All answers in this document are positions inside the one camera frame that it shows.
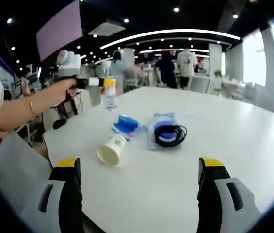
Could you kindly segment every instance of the plastic water bottle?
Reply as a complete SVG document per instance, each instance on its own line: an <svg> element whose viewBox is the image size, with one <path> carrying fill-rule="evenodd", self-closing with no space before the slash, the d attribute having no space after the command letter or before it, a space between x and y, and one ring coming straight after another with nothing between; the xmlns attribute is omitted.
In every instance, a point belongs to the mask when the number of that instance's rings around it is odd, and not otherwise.
<svg viewBox="0 0 274 233"><path fill-rule="evenodd" d="M104 87L101 91L101 104L105 106L107 111L115 111L117 109L115 86Z"/></svg>

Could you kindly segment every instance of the woman's arm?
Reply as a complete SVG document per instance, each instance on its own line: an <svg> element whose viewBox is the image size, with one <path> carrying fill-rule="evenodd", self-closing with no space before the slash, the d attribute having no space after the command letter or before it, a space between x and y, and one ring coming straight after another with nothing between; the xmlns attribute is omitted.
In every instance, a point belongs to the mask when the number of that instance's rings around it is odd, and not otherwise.
<svg viewBox="0 0 274 233"><path fill-rule="evenodd" d="M75 89L70 89L75 84L75 79L62 80L30 97L4 102L0 108L0 130L13 130L48 108L63 102L67 90L69 94L75 93Z"/></svg>

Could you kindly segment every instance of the person in dark clothing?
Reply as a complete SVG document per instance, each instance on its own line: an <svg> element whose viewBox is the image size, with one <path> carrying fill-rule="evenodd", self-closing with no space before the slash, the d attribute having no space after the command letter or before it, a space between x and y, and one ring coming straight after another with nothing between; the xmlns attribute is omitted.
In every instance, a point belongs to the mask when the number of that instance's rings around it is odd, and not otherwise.
<svg viewBox="0 0 274 233"><path fill-rule="evenodd" d="M175 65L171 60L169 51L162 52L162 59L160 59L155 67L158 67L161 71L161 80L169 88L177 89L176 78L174 74Z"/></svg>

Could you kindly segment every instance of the person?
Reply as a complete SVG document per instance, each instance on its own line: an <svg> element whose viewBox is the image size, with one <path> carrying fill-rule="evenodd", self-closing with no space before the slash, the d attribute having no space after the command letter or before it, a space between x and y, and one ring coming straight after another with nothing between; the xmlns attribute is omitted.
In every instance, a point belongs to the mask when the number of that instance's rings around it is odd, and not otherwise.
<svg viewBox="0 0 274 233"><path fill-rule="evenodd" d="M3 101L4 89L0 80L0 132L14 130L48 108L63 102L66 93L72 97L75 96L76 89L70 89L75 85L75 79L65 79L28 97ZM45 154L46 150L38 148L36 151L48 159Z"/></svg>
<svg viewBox="0 0 274 233"><path fill-rule="evenodd" d="M171 60L169 51L162 53L162 58L155 64L161 71L161 80L169 88L177 89L176 78L174 74L175 65Z"/></svg>
<svg viewBox="0 0 274 233"><path fill-rule="evenodd" d="M128 70L131 70L135 74L135 78L138 82L138 84L145 84L144 78L145 75L141 70L142 62L140 60L135 60L135 64L131 67L129 67Z"/></svg>
<svg viewBox="0 0 274 233"><path fill-rule="evenodd" d="M115 52L113 60L111 62L110 71L116 79L116 92L117 95L122 95L124 92L123 80L124 80L124 71L126 70L125 63L121 59L121 53Z"/></svg>
<svg viewBox="0 0 274 233"><path fill-rule="evenodd" d="M187 90L189 77L195 75L195 68L198 64L197 58L194 53L186 49L180 52L177 56L177 64L180 68L180 87Z"/></svg>

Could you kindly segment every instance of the monitor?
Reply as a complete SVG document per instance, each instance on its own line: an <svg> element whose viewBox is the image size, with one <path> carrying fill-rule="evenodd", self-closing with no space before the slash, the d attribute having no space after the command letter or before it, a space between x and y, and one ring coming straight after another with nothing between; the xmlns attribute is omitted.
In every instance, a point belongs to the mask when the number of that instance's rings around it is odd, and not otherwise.
<svg viewBox="0 0 274 233"><path fill-rule="evenodd" d="M53 16L36 34L40 61L81 37L80 4L74 1Z"/></svg>

